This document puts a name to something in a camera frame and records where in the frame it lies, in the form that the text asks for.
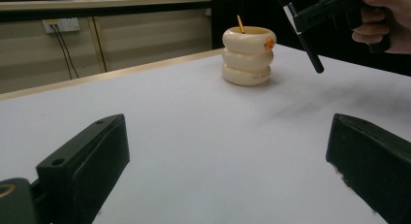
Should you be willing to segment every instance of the white cup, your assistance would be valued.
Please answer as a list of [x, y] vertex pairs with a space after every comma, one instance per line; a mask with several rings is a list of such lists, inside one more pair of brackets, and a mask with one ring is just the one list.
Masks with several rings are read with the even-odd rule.
[[239, 85], [258, 85], [269, 79], [277, 39], [262, 27], [244, 26], [244, 31], [233, 27], [223, 34], [223, 77]]

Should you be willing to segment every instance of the wall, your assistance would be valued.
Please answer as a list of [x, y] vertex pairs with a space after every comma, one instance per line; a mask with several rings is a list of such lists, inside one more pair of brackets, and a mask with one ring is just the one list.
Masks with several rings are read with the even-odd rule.
[[[206, 10], [79, 18], [79, 26], [63, 38], [80, 77], [211, 49]], [[69, 79], [41, 21], [0, 23], [0, 93]]]

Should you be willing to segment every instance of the cable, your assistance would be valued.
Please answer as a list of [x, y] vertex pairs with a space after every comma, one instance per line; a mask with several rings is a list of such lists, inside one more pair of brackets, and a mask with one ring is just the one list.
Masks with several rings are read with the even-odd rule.
[[53, 30], [55, 36], [57, 37], [58, 43], [60, 44], [60, 47], [61, 47], [61, 50], [63, 50], [64, 59], [66, 60], [67, 70], [69, 71], [70, 80], [72, 80], [73, 77], [72, 77], [72, 73], [70, 72], [69, 62], [67, 61], [66, 51], [64, 50], [63, 45], [62, 45], [61, 42], [60, 42], [60, 38], [58, 37], [57, 30], [54, 28], [54, 25], [55, 25], [55, 24], [52, 24], [50, 27], [51, 27], [51, 29]]
[[[78, 72], [77, 72], [77, 70], [76, 70], [75, 65], [73, 64], [72, 56], [70, 55], [69, 49], [67, 48], [67, 45], [66, 45], [66, 42], [64, 42], [63, 36], [61, 35], [61, 32], [60, 32], [60, 29], [58, 29], [58, 26], [57, 26], [56, 24], [54, 24], [53, 30], [54, 30], [54, 32], [55, 32], [56, 35], [57, 35], [57, 39], [58, 39], [58, 38], [61, 39], [61, 42], [63, 43], [63, 46], [64, 46], [64, 48], [66, 49], [67, 55], [68, 55], [68, 57], [69, 57], [70, 65], [72, 65], [73, 71], [76, 73], [77, 78], [79, 78], [79, 74], [78, 74]], [[72, 74], [71, 74], [71, 72], [70, 72], [70, 67], [69, 67], [68, 69], [69, 69], [69, 73], [70, 73], [70, 78], [72, 79]]]
[[76, 76], [79, 78], [79, 74], [77, 73], [76, 67], [73, 64], [72, 56], [70, 55], [69, 49], [67, 48], [66, 43], [64, 42], [63, 36], [61, 35], [61, 32], [60, 32], [60, 29], [58, 29], [58, 26], [56, 26], [56, 29], [57, 29], [57, 34], [58, 34], [58, 36], [60, 36], [60, 39], [63, 42], [64, 48], [67, 51], [67, 55], [69, 56], [69, 61], [70, 61], [70, 64], [72, 65], [73, 71], [75, 71]]

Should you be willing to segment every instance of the table surface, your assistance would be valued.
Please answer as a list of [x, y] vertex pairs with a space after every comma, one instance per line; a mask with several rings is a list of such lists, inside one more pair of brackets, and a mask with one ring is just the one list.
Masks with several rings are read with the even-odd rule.
[[0, 2], [1, 11], [48, 10], [48, 9], [87, 9], [106, 7], [125, 7], [157, 4], [177, 4], [209, 2], [210, 0], [61, 0], [61, 1], [30, 1], [30, 2]]
[[0, 96], [0, 179], [33, 181], [83, 128], [124, 113], [131, 162], [94, 223], [386, 223], [326, 162], [328, 137], [338, 112], [411, 141], [411, 79], [325, 57], [318, 75], [276, 46], [269, 82], [244, 87], [222, 79], [219, 53]]

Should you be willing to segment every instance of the power socket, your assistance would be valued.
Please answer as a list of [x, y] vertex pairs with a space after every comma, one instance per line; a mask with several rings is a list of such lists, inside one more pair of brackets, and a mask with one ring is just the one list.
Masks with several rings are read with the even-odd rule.
[[45, 27], [47, 33], [54, 33], [51, 28], [52, 25], [56, 25], [60, 32], [79, 31], [79, 20], [76, 17], [43, 20], [43, 26]]

